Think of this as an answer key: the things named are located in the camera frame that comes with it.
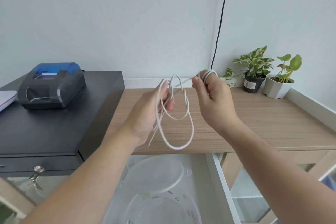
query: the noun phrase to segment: wall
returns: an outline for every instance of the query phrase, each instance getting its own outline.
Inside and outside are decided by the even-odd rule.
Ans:
[[[0,0],[0,86],[40,62],[124,78],[192,76],[208,65],[216,2]]]
[[[213,68],[237,70],[234,58],[264,45],[273,58],[298,53],[294,88],[336,110],[335,39],[336,0],[226,0]]]

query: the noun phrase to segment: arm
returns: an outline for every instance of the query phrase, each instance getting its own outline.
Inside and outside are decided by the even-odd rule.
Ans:
[[[160,92],[168,97],[167,83]],[[101,224],[127,159],[145,143],[155,122],[157,89],[145,93],[122,127],[103,144],[22,224]],[[173,109],[173,100],[167,110]]]
[[[251,131],[237,117],[225,82],[214,74],[206,85],[199,78],[192,82],[204,120],[233,147],[281,223],[335,222],[336,193]]]

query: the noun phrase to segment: black plant pot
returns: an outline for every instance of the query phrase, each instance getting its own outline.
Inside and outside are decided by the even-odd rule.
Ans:
[[[264,74],[260,75],[259,78],[253,78],[251,76],[247,76],[246,72],[243,89],[249,93],[257,93],[265,78],[266,75]]]

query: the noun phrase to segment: person's right hand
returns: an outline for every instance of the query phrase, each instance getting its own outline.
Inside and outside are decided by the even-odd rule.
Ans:
[[[221,136],[227,135],[241,121],[237,117],[229,86],[211,73],[204,83],[201,78],[192,78],[199,107],[204,120]]]

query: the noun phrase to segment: white label on pot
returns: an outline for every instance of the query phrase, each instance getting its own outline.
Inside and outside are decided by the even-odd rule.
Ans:
[[[246,79],[244,81],[244,86],[248,89],[254,90],[256,84],[257,84],[256,82],[249,82],[249,81],[246,81]]]

